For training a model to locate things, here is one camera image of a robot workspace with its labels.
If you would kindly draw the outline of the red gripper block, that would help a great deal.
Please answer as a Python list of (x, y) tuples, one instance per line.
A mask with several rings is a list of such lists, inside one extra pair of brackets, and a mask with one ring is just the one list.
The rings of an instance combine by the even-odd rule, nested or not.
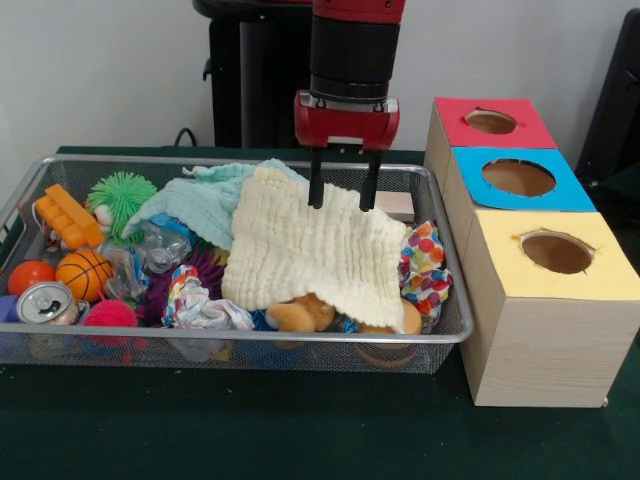
[(330, 144), (360, 145), (369, 160), (360, 191), (359, 208), (375, 207), (383, 153), (396, 137), (400, 122), (399, 102), (389, 97), (382, 103), (354, 104), (322, 99), (299, 90), (294, 99), (294, 130), (297, 141), (310, 149), (308, 204), (321, 208), (324, 197), (321, 148)]

